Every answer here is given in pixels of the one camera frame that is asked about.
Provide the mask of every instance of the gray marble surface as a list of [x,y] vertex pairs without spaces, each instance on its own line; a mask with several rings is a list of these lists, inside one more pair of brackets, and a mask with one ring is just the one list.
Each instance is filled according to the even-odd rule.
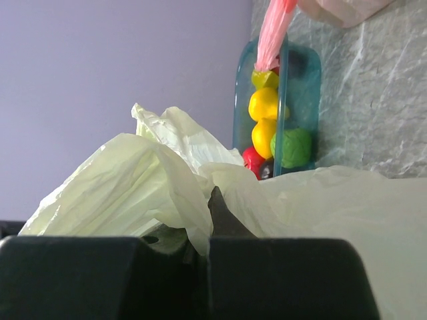
[[[252,37],[269,0],[253,0]],[[320,166],[427,177],[427,0],[397,0],[352,29],[298,12],[289,39],[322,61]]]

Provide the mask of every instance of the green toy ball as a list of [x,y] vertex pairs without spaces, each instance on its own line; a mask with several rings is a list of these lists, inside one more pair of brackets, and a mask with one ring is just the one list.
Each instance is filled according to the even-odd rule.
[[[276,148],[276,135],[270,142],[273,155]],[[310,162],[312,155],[312,136],[305,129],[289,129],[284,131],[282,145],[282,167],[292,169]]]

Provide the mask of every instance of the yellow toy fruit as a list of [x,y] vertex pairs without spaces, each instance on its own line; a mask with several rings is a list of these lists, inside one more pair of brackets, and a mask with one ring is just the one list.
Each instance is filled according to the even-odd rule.
[[276,133],[276,120],[261,118],[252,130],[252,143],[258,154],[264,159],[271,158],[270,141]]
[[279,76],[273,71],[260,72],[254,70],[252,71],[251,80],[257,90],[266,87],[273,89],[279,87]]
[[276,120],[278,117],[278,92],[272,88],[255,91],[249,101],[249,115],[257,122],[261,118]]

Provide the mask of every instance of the plastic bag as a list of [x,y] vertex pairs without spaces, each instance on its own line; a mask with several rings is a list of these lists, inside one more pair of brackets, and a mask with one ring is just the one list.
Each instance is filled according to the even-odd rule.
[[99,148],[42,200],[20,235],[139,237],[161,221],[185,227],[206,254],[213,229],[207,201],[217,185],[258,237],[348,240],[362,257],[382,319],[425,318],[427,179],[332,167],[260,183],[236,165],[242,159],[234,151],[178,108],[157,117],[136,105],[133,116],[143,137],[121,134]]
[[348,240],[364,262],[381,319],[427,314],[427,179],[387,179],[345,167],[262,183],[286,237]]
[[101,146],[41,201],[20,235],[141,237],[161,221],[186,228],[206,253],[214,185],[193,173],[210,162],[242,167],[242,157],[176,107],[158,117],[136,104],[132,115],[143,137],[121,134]]
[[255,70],[269,71],[279,66],[277,56],[294,17],[297,0],[271,0],[261,26]]
[[367,20],[394,0],[299,0],[298,7],[310,18],[349,28]]

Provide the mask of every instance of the fruit in container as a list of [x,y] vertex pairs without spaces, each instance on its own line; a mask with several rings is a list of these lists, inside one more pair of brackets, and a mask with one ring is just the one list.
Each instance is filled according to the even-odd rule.
[[[274,119],[278,118],[278,92],[272,88],[263,88],[255,91],[249,101],[249,116],[254,121],[261,118]],[[286,107],[285,119],[289,118],[290,111]]]
[[257,179],[260,180],[260,167],[265,159],[256,152],[254,147],[247,148],[243,152],[242,157],[245,161],[245,167],[255,173]]
[[252,129],[252,144],[258,154],[264,159],[272,157],[270,142],[276,133],[276,120],[261,118]]
[[[272,137],[272,155],[276,148],[276,134]],[[310,162],[312,156],[312,136],[305,129],[288,129],[283,133],[282,142],[282,167],[292,169],[302,167]]]
[[278,55],[278,56],[277,56],[277,59],[278,59],[279,66],[278,66],[278,67],[276,67],[276,68],[273,68],[273,69],[272,69],[272,71],[273,71],[276,75],[280,75],[280,55]]
[[259,175],[261,180],[272,178],[273,171],[274,171],[274,158],[265,160],[260,167]]
[[252,84],[257,90],[262,88],[277,89],[279,87],[279,76],[273,71],[252,71]]

